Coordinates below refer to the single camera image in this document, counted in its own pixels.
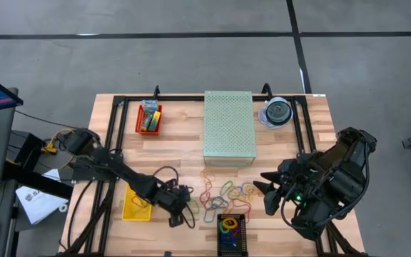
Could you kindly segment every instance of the red plastic basket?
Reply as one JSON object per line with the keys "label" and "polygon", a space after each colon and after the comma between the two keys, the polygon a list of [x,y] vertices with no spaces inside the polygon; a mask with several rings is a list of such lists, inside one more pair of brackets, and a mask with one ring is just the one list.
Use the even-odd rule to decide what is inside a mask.
{"label": "red plastic basket", "polygon": [[139,111],[137,113],[137,122],[136,122],[136,133],[140,135],[147,135],[147,136],[157,136],[160,133],[160,124],[161,124],[161,117],[163,116],[163,106],[158,105],[158,111],[160,112],[160,118],[158,120],[158,124],[156,124],[155,131],[141,131],[141,124],[143,120],[146,118],[146,113],[142,109],[142,105],[139,105]]}

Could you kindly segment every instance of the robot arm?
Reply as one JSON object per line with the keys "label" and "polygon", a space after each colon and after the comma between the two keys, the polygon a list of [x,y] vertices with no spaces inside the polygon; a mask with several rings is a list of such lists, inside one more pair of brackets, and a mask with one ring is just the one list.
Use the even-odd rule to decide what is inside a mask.
{"label": "robot arm", "polygon": [[64,142],[66,150],[88,166],[102,172],[112,172],[126,181],[136,195],[152,205],[159,205],[171,214],[169,226],[179,226],[184,221],[182,211],[190,201],[185,185],[177,178],[164,182],[152,175],[135,172],[122,161],[120,153],[111,153],[101,145],[99,136],[88,129],[75,130]]}
{"label": "robot arm", "polygon": [[[347,128],[326,152],[302,153],[296,159],[284,160],[276,172],[261,173],[271,183],[253,184],[265,194],[266,213],[274,215],[282,201],[284,222],[304,238],[315,240],[329,221],[346,217],[366,192],[368,156],[376,143],[367,132]],[[283,212],[287,201],[297,206],[291,223]]]}

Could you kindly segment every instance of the concrete floor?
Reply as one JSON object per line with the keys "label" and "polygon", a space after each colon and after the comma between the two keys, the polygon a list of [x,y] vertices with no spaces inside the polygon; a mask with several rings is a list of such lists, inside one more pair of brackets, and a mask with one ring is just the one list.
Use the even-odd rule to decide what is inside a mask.
{"label": "concrete floor", "polygon": [[[411,1],[296,0],[301,31],[411,31]],[[290,31],[281,0],[0,0],[0,34]],[[411,256],[411,38],[303,39],[313,93],[327,94],[336,130],[377,137],[369,191],[357,206],[366,251]],[[87,126],[95,94],[206,89],[303,92],[291,38],[0,40],[0,83],[31,115]],[[16,116],[14,129],[57,127]],[[48,158],[50,166],[64,159]],[[21,234],[17,256],[52,255],[64,216]]]}

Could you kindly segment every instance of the pegboard box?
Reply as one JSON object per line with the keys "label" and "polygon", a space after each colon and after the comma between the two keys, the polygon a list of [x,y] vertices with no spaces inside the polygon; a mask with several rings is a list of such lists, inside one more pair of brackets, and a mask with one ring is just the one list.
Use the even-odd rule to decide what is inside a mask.
{"label": "pegboard box", "polygon": [[253,97],[249,91],[204,93],[206,165],[249,166],[256,158]]}

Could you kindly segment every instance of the yellow tray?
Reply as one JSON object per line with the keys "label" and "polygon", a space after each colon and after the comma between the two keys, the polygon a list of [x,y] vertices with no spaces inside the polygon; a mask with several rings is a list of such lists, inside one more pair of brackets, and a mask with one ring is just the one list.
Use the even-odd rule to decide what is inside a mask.
{"label": "yellow tray", "polygon": [[126,184],[125,201],[121,218],[124,221],[149,221],[151,204],[137,197],[136,193]]}

